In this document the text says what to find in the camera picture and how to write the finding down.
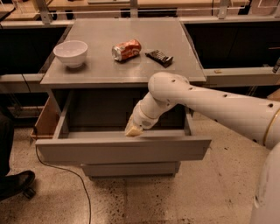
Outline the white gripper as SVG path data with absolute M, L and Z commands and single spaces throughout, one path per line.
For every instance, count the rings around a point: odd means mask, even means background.
M 174 103 L 159 101 L 148 93 L 134 107 L 124 131 L 125 136 L 137 137 L 142 135 L 143 130 L 151 129 L 158 122 L 159 117 L 174 106 Z

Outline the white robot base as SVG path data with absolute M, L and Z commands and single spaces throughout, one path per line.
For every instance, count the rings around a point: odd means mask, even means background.
M 265 160 L 249 224 L 280 224 L 280 143 Z

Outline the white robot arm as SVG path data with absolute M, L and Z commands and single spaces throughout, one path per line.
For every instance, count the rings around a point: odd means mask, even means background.
M 256 141 L 268 149 L 280 143 L 280 102 L 195 87 L 184 76 L 159 72 L 148 82 L 148 94 L 134 107 L 127 137 L 152 128 L 159 117 L 180 104 Z

